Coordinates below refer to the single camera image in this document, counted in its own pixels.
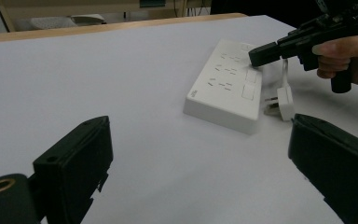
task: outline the electrical outlet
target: electrical outlet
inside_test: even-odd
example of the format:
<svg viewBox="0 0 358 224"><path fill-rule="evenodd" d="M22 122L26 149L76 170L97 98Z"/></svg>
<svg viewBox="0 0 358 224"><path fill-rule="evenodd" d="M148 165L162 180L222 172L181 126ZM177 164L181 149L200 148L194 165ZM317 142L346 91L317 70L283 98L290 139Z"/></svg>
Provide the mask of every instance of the electrical outlet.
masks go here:
<svg viewBox="0 0 358 224"><path fill-rule="evenodd" d="M186 97L184 113L252 134L257 131L262 69L253 68L255 46L221 39Z"/></svg>

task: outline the power switch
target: power switch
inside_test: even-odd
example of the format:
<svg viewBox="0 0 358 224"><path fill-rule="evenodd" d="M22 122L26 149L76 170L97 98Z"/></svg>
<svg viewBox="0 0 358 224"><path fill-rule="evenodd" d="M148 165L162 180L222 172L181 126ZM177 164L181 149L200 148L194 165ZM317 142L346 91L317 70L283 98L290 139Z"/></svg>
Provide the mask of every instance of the power switch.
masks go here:
<svg viewBox="0 0 358 224"><path fill-rule="evenodd" d="M255 83L256 71L248 69L248 73L246 74L246 81Z"/></svg>
<svg viewBox="0 0 358 224"><path fill-rule="evenodd" d="M250 84L245 84L243 86L242 97L248 100L253 100L254 95L255 95L255 86Z"/></svg>

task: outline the black cable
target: black cable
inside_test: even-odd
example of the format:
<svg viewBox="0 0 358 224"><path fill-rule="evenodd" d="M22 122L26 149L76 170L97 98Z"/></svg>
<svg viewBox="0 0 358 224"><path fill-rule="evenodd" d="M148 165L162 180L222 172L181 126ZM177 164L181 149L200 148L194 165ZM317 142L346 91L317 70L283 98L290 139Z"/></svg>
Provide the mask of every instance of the black cable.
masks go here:
<svg viewBox="0 0 358 224"><path fill-rule="evenodd" d="M173 11L175 12L175 17L178 18L178 14L176 12L176 0L173 0Z"/></svg>

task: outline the white plug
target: white plug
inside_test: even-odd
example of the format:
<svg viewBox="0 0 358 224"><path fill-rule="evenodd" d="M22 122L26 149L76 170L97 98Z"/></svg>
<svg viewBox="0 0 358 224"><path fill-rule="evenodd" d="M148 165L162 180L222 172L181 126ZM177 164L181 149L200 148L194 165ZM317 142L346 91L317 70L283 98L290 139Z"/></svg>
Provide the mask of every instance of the white plug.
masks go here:
<svg viewBox="0 0 358 224"><path fill-rule="evenodd" d="M269 105L264 110L266 115L281 114L283 121L290 121L295 117L295 104L293 102L292 89L287 81L287 59L283 59L282 86L277 89L277 96L267 99Z"/></svg>

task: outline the finger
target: finger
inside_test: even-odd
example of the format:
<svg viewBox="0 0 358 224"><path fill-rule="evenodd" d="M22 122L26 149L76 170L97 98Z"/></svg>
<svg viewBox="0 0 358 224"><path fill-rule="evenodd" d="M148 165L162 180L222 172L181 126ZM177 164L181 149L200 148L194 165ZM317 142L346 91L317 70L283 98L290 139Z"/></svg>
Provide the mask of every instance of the finger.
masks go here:
<svg viewBox="0 0 358 224"><path fill-rule="evenodd" d="M318 69L316 74L318 75L318 77L325 78L325 79L333 78L336 76L335 72L326 72L320 69Z"/></svg>
<svg viewBox="0 0 358 224"><path fill-rule="evenodd" d="M331 64L331 63L321 63L319 62L319 70L325 72L339 72L343 70L347 70L349 68L348 63L344 64Z"/></svg>
<svg viewBox="0 0 358 224"><path fill-rule="evenodd" d="M312 52L325 57L345 59L358 57L358 35L326 41L315 45Z"/></svg>
<svg viewBox="0 0 358 224"><path fill-rule="evenodd" d="M328 58L324 56L318 57L319 63L325 63L325 64L349 64L351 62L350 58L345 59L337 59L337 58Z"/></svg>

